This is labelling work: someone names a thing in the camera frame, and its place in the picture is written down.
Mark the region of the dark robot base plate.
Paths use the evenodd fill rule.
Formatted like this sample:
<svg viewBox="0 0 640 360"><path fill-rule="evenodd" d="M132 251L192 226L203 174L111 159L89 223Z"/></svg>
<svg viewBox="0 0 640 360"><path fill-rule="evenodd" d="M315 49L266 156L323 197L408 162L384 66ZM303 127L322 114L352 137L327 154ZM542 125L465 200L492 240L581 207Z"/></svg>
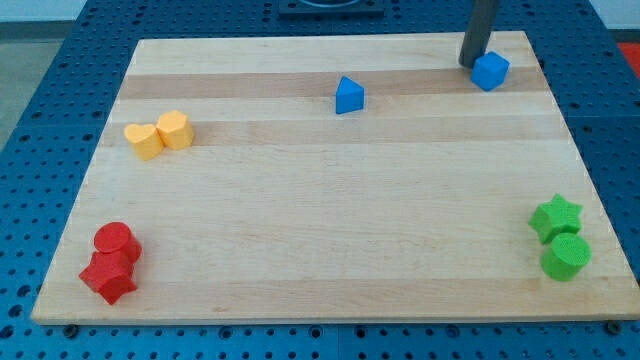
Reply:
<svg viewBox="0 0 640 360"><path fill-rule="evenodd" d="M293 16L383 15L384 0L278 0L278 14Z"/></svg>

